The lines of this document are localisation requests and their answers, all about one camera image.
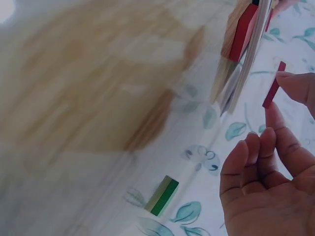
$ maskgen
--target fabric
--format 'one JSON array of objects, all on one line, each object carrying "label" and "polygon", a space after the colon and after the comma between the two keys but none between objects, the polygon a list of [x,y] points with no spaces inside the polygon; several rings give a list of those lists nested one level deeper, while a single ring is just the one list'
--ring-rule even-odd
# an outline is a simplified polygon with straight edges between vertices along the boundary
[{"label": "fabric", "polygon": [[[216,142],[208,144],[207,136],[192,143],[185,150],[179,150],[183,160],[192,163],[194,173],[191,181],[168,218],[160,223],[156,218],[147,217],[140,221],[140,231],[148,236],[219,236],[227,235],[223,211],[219,199],[220,170],[227,155],[237,142],[245,139],[249,132],[261,134],[265,129],[262,102],[274,79],[280,61],[287,64],[286,71],[307,73],[315,71],[315,1],[302,0],[280,16],[275,18],[268,32],[263,36],[261,46],[253,64],[249,79],[239,99],[233,115],[223,122]],[[186,90],[195,94],[203,90],[202,84],[188,85]],[[300,137],[302,144],[310,151],[315,142],[315,122],[306,108],[290,100],[279,90],[274,101],[280,107],[286,124]],[[196,112],[196,104],[186,106],[186,112]],[[199,115],[207,116],[210,107],[204,108]],[[283,165],[280,170],[290,178]],[[143,200],[141,191],[131,189],[130,195],[136,195],[134,205]],[[157,228],[157,234],[150,227]]]}]

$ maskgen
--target red wooden block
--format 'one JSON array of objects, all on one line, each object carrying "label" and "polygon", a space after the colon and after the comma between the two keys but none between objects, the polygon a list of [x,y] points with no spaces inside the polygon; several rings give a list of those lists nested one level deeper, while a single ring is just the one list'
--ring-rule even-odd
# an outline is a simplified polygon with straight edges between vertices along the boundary
[{"label": "red wooden block", "polygon": [[235,62],[240,61],[248,43],[250,42],[257,15],[258,6],[250,4],[240,17],[232,44],[229,57],[230,60]]},{"label": "red wooden block", "polygon": [[[286,64],[283,61],[281,61],[280,65],[279,65],[279,68],[278,68],[278,71],[285,71],[285,67],[286,67]],[[276,95],[276,93],[278,91],[278,88],[279,88],[279,84],[277,82],[277,79],[275,78],[275,80],[272,83],[272,85],[271,85],[271,87],[269,89],[269,92],[268,92],[268,94],[267,94],[267,96],[266,96],[266,98],[265,98],[265,100],[264,100],[264,102],[262,104],[262,106],[264,108],[268,108],[270,106],[272,100],[274,99],[274,97],[275,97],[275,95]]]}]

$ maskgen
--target green wooden block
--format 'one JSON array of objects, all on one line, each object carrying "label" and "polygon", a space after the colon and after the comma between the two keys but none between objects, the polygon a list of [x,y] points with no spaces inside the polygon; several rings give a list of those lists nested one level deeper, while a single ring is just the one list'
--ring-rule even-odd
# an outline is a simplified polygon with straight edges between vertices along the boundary
[{"label": "green wooden block", "polygon": [[176,180],[165,176],[144,209],[155,216],[161,215],[175,195],[178,184]]}]

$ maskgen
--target teal leaf pattern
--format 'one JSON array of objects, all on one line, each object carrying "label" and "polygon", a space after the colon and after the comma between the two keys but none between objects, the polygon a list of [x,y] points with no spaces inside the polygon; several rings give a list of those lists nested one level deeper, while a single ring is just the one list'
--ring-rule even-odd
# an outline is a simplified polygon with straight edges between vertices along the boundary
[{"label": "teal leaf pattern", "polygon": [[262,132],[264,132],[265,129],[266,129],[266,125],[265,125],[265,124],[262,124],[262,125],[258,128],[259,134],[261,134]]},{"label": "teal leaf pattern", "polygon": [[263,38],[267,39],[268,41],[274,41],[273,38],[271,38],[271,37],[269,37],[269,36],[267,36],[265,34],[263,35]]},{"label": "teal leaf pattern", "polygon": [[311,41],[308,41],[307,39],[302,39],[302,41],[304,41],[304,42],[306,42],[309,46],[310,46],[310,48],[313,50],[313,51],[315,51],[315,43],[313,43],[313,42],[311,42]]},{"label": "teal leaf pattern", "polygon": [[235,122],[230,124],[225,134],[225,139],[231,141],[233,138],[242,135],[246,130],[246,124],[241,122]]},{"label": "teal leaf pattern", "polygon": [[261,70],[261,71],[254,71],[251,73],[251,75],[256,75],[256,74],[275,74],[275,71],[267,71],[267,70]]},{"label": "teal leaf pattern", "polygon": [[278,36],[278,35],[280,35],[280,30],[279,30],[279,28],[273,28],[269,31],[269,33],[272,35]]},{"label": "teal leaf pattern", "polygon": [[182,102],[179,104],[174,104],[173,111],[178,112],[178,113],[192,113],[194,112],[199,106],[199,102],[195,101],[185,101],[183,104]]},{"label": "teal leaf pattern", "polygon": [[187,236],[211,236],[210,233],[203,228],[189,228],[181,225],[181,229],[183,229]]},{"label": "teal leaf pattern", "polygon": [[203,127],[205,129],[211,129],[217,120],[217,112],[211,106],[207,107],[206,113],[202,118],[203,120]]},{"label": "teal leaf pattern", "polygon": [[220,159],[219,157],[213,152],[208,151],[206,153],[207,158],[204,160],[203,165],[209,171],[209,173],[213,176],[219,175],[219,166],[220,166]]},{"label": "teal leaf pattern", "polygon": [[138,229],[146,236],[174,236],[172,231],[158,221],[150,218],[139,218]]},{"label": "teal leaf pattern", "polygon": [[186,203],[178,209],[176,217],[174,219],[170,219],[170,221],[187,222],[186,224],[182,225],[188,225],[195,222],[198,219],[200,213],[201,213],[200,202]]},{"label": "teal leaf pattern", "polygon": [[276,39],[281,42],[281,43],[284,43],[284,40],[282,38],[279,38],[279,37],[276,37]]},{"label": "teal leaf pattern", "polygon": [[130,188],[127,191],[127,193],[124,195],[124,200],[135,207],[144,208],[144,206],[147,204],[143,195],[135,188]]},{"label": "teal leaf pattern", "polygon": [[197,165],[196,165],[196,171],[200,171],[201,170],[201,167],[202,167],[202,164],[201,163],[198,163]]},{"label": "teal leaf pattern", "polygon": [[297,3],[293,5],[293,9],[299,14],[299,16],[302,15],[301,9]]},{"label": "teal leaf pattern", "polygon": [[304,37],[313,36],[314,33],[315,33],[315,28],[307,28],[307,29],[304,31]]},{"label": "teal leaf pattern", "polygon": [[193,162],[201,162],[206,158],[207,149],[204,146],[192,145],[188,147],[184,153],[181,154],[181,157],[184,160],[190,160]]},{"label": "teal leaf pattern", "polygon": [[186,85],[186,86],[185,86],[185,91],[186,91],[187,94],[188,94],[190,97],[192,97],[192,98],[196,97],[197,94],[198,94],[198,90],[197,90],[196,87],[193,86],[193,85]]}]

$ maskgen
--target hand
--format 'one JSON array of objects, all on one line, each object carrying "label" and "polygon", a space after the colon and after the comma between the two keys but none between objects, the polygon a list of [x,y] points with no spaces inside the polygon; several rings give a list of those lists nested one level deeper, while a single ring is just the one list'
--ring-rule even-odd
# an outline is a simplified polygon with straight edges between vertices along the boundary
[{"label": "hand", "polygon": [[[277,74],[280,86],[315,115],[314,74]],[[229,236],[315,236],[315,157],[302,148],[272,103],[268,128],[249,134],[226,159],[220,198]],[[275,148],[293,176],[278,172]]]},{"label": "hand", "polygon": [[300,0],[279,0],[278,4],[272,13],[272,18],[278,16],[281,12],[287,10],[292,5],[296,4]]}]

